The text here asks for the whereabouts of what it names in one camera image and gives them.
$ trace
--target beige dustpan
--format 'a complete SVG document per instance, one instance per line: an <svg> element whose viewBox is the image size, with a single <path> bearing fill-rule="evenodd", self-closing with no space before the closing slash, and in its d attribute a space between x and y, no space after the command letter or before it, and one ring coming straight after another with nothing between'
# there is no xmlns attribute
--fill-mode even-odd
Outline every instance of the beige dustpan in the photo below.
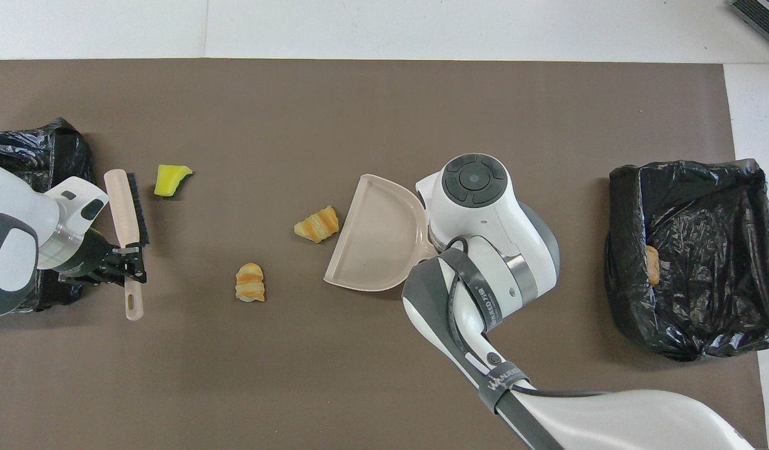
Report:
<svg viewBox="0 0 769 450"><path fill-rule="evenodd" d="M324 280L357 291L384 291L437 256L421 201L382 177L359 177Z"/></svg>

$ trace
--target mini croissant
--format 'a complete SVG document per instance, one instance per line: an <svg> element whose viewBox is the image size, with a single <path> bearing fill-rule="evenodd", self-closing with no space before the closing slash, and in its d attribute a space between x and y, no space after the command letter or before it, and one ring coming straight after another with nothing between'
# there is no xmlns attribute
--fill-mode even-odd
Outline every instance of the mini croissant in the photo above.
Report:
<svg viewBox="0 0 769 450"><path fill-rule="evenodd" d="M314 243L321 242L339 231L337 214L333 207L326 207L307 217L307 219L296 223L293 231L296 231L296 234L301 237L312 240Z"/></svg>
<svg viewBox="0 0 769 450"><path fill-rule="evenodd" d="M259 265L253 262L244 265L237 271L236 279L236 298L244 302L253 302L254 300L265 301L265 285L262 283L264 276Z"/></svg>

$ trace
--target brown table surface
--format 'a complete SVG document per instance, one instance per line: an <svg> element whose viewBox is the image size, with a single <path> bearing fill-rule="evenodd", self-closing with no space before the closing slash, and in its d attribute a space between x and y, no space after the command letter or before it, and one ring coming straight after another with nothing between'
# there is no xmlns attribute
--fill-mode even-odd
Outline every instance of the brown table surface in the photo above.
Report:
<svg viewBox="0 0 769 450"><path fill-rule="evenodd" d="M457 154L505 163L559 239L558 287L491 338L544 389L656 388L704 402L756 447L756 356L677 364L625 339L605 297L607 175L733 159L719 65L293 60L0 61L0 130L62 116L96 171L135 172L151 245L145 317L114 286L0 318L0 448L521 448L414 329L401 287L322 280L373 173L408 187ZM157 164L195 174L152 194ZM114 239L109 213L96 227ZM255 261L267 302L234 299Z"/></svg>

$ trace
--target black plastic bag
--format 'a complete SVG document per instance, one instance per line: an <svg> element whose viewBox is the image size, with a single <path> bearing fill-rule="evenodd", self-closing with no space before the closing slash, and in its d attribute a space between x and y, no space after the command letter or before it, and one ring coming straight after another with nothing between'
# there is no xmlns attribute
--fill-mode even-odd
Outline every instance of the black plastic bag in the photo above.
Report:
<svg viewBox="0 0 769 450"><path fill-rule="evenodd" d="M676 361L769 348L765 173L752 159L610 173L605 284L621 332ZM646 245L659 252L648 278Z"/></svg>
<svg viewBox="0 0 769 450"><path fill-rule="evenodd" d="M61 117L35 130L0 131L0 166L45 192L68 177L95 180L93 154L79 131ZM72 304L81 286L63 284L55 271L37 271L35 287L13 313Z"/></svg>

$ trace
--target bread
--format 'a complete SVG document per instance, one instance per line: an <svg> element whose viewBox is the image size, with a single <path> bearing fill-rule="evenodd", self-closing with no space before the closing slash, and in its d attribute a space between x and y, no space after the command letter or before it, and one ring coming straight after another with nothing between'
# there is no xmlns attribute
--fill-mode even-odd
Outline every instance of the bread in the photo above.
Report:
<svg viewBox="0 0 769 450"><path fill-rule="evenodd" d="M333 207L326 207L307 219L296 223L293 231L301 237L312 240L314 243L332 236L339 231L337 214Z"/></svg>
<svg viewBox="0 0 769 450"><path fill-rule="evenodd" d="M235 276L235 297L244 302L259 300L265 301L265 285L262 283L264 276L262 268L253 262L249 262L237 271Z"/></svg>
<svg viewBox="0 0 769 450"><path fill-rule="evenodd" d="M652 286L660 283L660 253L650 245L645 246L645 259L648 267L648 281Z"/></svg>

